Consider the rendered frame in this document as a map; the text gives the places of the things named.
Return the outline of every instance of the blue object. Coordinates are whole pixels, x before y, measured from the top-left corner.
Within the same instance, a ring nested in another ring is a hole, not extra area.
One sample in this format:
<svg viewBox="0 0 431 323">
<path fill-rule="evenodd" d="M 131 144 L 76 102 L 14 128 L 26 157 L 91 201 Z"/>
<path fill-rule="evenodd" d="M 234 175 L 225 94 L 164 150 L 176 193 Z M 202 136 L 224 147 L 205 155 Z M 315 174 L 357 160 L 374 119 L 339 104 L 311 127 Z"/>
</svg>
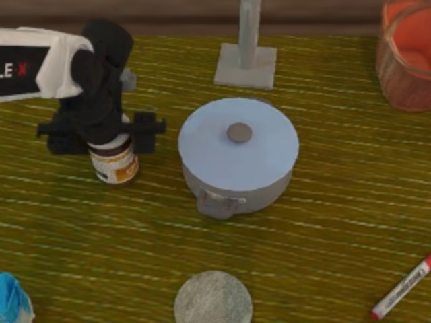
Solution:
<svg viewBox="0 0 431 323">
<path fill-rule="evenodd" d="M 30 299 L 14 276 L 0 273 L 0 323 L 16 323 L 21 310 L 32 312 Z"/>
</svg>

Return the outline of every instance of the lid knob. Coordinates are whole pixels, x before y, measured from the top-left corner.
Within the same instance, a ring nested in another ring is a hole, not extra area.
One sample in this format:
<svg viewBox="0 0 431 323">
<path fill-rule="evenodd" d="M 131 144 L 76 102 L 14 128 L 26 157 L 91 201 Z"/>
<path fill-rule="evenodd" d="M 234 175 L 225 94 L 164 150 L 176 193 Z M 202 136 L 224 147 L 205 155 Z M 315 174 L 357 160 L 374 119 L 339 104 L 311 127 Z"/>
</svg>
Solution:
<svg viewBox="0 0 431 323">
<path fill-rule="evenodd" d="M 250 140 L 253 131 L 245 123 L 237 122 L 228 128 L 228 138 L 235 143 L 246 143 Z"/>
</svg>

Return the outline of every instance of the metal stand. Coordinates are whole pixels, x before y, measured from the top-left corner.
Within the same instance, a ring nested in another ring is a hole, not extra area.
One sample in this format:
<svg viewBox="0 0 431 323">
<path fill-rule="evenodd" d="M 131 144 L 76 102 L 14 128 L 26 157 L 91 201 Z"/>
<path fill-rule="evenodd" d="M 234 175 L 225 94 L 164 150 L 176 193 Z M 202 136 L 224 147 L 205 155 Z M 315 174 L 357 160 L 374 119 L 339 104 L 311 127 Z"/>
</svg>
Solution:
<svg viewBox="0 0 431 323">
<path fill-rule="evenodd" d="M 277 49 L 258 47 L 261 0 L 241 0 L 238 44 L 223 43 L 216 85 L 273 89 Z"/>
</svg>

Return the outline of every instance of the square metal base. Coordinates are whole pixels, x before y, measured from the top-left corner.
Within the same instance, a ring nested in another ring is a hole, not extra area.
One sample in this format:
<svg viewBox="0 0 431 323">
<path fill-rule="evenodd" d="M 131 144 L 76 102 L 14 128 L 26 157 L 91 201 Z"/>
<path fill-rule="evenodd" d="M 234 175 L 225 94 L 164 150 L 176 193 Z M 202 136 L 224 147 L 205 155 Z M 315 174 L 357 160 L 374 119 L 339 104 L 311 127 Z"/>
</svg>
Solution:
<svg viewBox="0 0 431 323">
<path fill-rule="evenodd" d="M 220 49 L 214 84 L 273 89 L 276 60 L 276 48 L 258 47 L 255 66 L 252 69 L 241 69 L 238 45 L 224 43 Z"/>
</svg>

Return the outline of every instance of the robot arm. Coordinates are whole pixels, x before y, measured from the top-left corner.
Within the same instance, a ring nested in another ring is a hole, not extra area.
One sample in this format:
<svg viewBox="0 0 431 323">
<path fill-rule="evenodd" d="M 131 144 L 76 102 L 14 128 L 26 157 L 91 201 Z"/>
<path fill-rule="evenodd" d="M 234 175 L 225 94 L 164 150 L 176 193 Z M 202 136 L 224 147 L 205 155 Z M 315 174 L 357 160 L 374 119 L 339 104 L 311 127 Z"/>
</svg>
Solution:
<svg viewBox="0 0 431 323">
<path fill-rule="evenodd" d="M 133 136 L 136 153 L 151 153 L 155 134 L 165 132 L 166 122 L 156 122 L 151 112 L 122 122 L 122 78 L 133 76 L 125 71 L 132 47 L 132 37 L 106 20 L 90 20 L 81 36 L 0 29 L 0 102 L 58 99 L 52 122 L 38 126 L 38 136 L 48 135 L 53 154 L 85 154 L 88 143 L 104 145 L 120 133 Z"/>
</svg>

